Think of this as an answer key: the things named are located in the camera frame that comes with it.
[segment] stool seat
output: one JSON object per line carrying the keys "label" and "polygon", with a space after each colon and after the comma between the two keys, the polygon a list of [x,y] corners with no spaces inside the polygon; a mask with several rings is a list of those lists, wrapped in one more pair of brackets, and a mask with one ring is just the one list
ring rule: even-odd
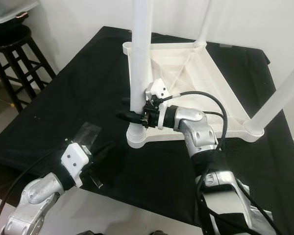
{"label": "stool seat", "polygon": [[31,30],[25,25],[19,25],[0,38],[0,51],[7,47],[21,47],[31,38]]}
{"label": "stool seat", "polygon": [[[22,48],[25,44],[28,45],[33,51],[34,55],[38,59],[38,62],[30,60],[27,57]],[[28,105],[29,103],[19,99],[18,94],[22,90],[25,90],[29,98],[33,100],[37,94],[31,86],[31,83],[35,82],[41,91],[48,84],[48,82],[42,81],[39,78],[36,71],[39,68],[44,68],[51,79],[54,79],[55,73],[48,61],[45,59],[44,55],[39,50],[35,41],[32,39],[30,29],[25,25],[20,24],[0,34],[0,53],[2,53],[8,61],[5,65],[2,65],[0,62],[0,80],[9,93],[15,108],[20,112],[23,110],[22,104]],[[24,72],[24,69],[20,66],[18,61],[22,61],[27,72]],[[6,74],[5,70],[8,68],[12,68],[16,78]],[[21,87],[14,90],[10,81],[19,83]]]}

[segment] black fabric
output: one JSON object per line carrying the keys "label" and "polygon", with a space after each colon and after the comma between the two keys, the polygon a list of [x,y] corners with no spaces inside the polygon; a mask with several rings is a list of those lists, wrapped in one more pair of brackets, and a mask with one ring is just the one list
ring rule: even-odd
{"label": "black fabric", "polygon": [[[222,217],[232,220],[238,224],[241,224],[245,228],[248,228],[244,215],[242,213],[228,213],[228,214],[220,214]],[[242,231],[234,228],[231,225],[228,225],[227,223],[223,222],[222,220],[215,218],[216,225],[218,227],[218,230],[221,235],[234,235],[234,234],[241,234]]]}
{"label": "black fabric", "polygon": [[206,169],[210,171],[230,170],[224,153],[219,150],[199,152],[191,159],[196,176],[202,175]]}
{"label": "black fabric", "polygon": [[[100,190],[85,179],[83,188],[137,207],[194,224],[195,172],[183,141],[150,142],[131,149],[126,142],[128,123],[115,117],[122,97],[130,97],[127,56],[122,44],[125,29],[103,27],[57,77],[0,134],[0,163],[25,169],[35,159],[73,139],[85,122],[102,128],[96,146],[113,141],[117,148],[104,158],[98,177],[107,181]],[[153,43],[191,40],[153,34]],[[207,50],[250,116],[274,92],[265,54],[246,47]],[[229,167],[251,196],[273,211],[275,223],[294,235],[294,144],[283,112],[255,143],[227,139]],[[32,173],[56,173],[60,153]]]}

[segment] black tablecloth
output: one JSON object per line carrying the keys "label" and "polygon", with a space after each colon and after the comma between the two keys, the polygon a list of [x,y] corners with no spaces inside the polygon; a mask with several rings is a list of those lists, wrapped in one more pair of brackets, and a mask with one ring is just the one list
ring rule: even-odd
{"label": "black tablecloth", "polygon": [[[147,143],[131,149],[128,123],[115,118],[129,97],[127,56],[122,43],[128,30],[103,27],[45,90],[0,134],[0,163],[25,169],[35,159],[72,139],[83,123],[102,128],[92,150],[107,141],[116,149],[98,169],[104,187],[86,179],[83,188],[137,207],[194,224],[194,172],[184,141]],[[153,34],[153,43],[191,40]],[[250,116],[275,91],[268,59],[258,49],[208,43],[207,50]],[[294,144],[284,114],[268,125],[255,143],[227,139],[231,169],[251,188],[251,195],[273,211],[276,224],[294,235]],[[32,173],[57,172],[63,149]]]}

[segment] white tube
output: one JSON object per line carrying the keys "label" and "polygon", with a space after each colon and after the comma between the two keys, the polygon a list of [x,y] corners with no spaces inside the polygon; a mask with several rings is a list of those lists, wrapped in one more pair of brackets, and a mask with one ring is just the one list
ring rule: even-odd
{"label": "white tube", "polygon": [[209,25],[212,19],[213,9],[216,2],[217,2],[216,0],[208,0],[205,17],[200,28],[198,39],[195,41],[195,47],[206,46],[206,39],[207,39],[208,30],[209,30]]}
{"label": "white tube", "polygon": [[294,97],[294,70],[276,92],[261,107],[255,116],[244,123],[245,129],[252,135],[262,135],[264,128]]}
{"label": "white tube", "polygon": [[[130,109],[141,114],[146,103],[150,65],[150,42],[153,0],[133,0],[131,104]],[[127,131],[128,143],[141,142],[146,136],[145,127],[131,123]]]}

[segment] stool leg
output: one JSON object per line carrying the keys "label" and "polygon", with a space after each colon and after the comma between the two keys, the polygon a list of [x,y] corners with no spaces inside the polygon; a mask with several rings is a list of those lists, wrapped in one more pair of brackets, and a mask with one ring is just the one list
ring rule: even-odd
{"label": "stool leg", "polygon": [[7,92],[9,93],[16,110],[18,112],[21,112],[23,110],[23,107],[22,107],[18,97],[16,96],[15,91],[14,91],[10,81],[6,78],[6,74],[4,72],[4,69],[1,66],[1,63],[0,63],[0,80],[3,83],[4,87],[6,88]]}
{"label": "stool leg", "polygon": [[[19,47],[15,50],[18,53],[21,60],[23,61],[27,70],[30,71],[33,68],[33,66],[32,66],[31,62],[29,61],[28,57],[26,56],[25,52],[23,51],[22,47]],[[32,72],[31,75],[32,75],[34,81],[36,82],[37,86],[39,87],[39,89],[42,91],[45,88],[45,86],[42,83],[42,81],[40,80],[36,71]]]}
{"label": "stool leg", "polygon": [[36,55],[37,59],[43,64],[43,67],[45,68],[45,70],[47,71],[47,73],[49,74],[49,76],[51,77],[51,79],[54,79],[55,78],[55,73],[52,70],[52,68],[49,65],[49,63],[46,60],[46,58],[44,57],[44,55],[39,50],[39,47],[36,45],[35,41],[32,38],[30,38],[28,40],[27,44],[29,45],[29,47],[31,48],[31,50],[34,52],[34,54]]}
{"label": "stool leg", "polygon": [[22,83],[29,98],[33,100],[36,97],[36,93],[35,93],[34,89],[31,87],[27,77],[25,76],[22,68],[20,67],[19,63],[15,59],[12,51],[5,50],[3,53],[6,57],[6,60],[10,64],[11,68],[13,69],[13,72],[15,73],[15,75],[17,76],[19,81]]}

